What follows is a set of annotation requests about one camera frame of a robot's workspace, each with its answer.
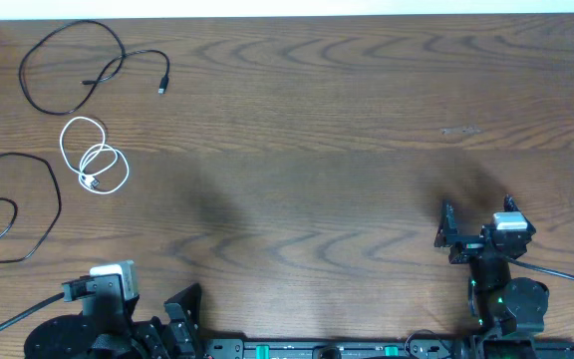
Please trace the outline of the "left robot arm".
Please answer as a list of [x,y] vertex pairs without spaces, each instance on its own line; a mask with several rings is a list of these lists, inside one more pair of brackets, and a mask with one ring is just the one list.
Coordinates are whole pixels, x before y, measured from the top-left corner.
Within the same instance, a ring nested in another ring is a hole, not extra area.
[[64,284],[67,301],[82,302],[79,314],[50,319],[28,336],[27,358],[184,358],[208,356],[200,338],[202,290],[194,283],[164,303],[169,322],[154,316],[134,321],[139,301],[127,298],[116,274],[85,276]]

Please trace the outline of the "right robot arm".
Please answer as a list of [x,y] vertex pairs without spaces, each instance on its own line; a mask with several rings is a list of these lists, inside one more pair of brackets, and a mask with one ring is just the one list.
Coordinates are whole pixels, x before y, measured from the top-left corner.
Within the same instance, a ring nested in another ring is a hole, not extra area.
[[513,277],[509,268],[534,234],[509,195],[478,234],[461,234],[453,206],[442,203],[434,245],[449,249],[451,264],[469,266],[470,310],[481,321],[477,333],[453,343],[454,358],[537,358],[534,335],[544,330],[549,290],[539,281]]

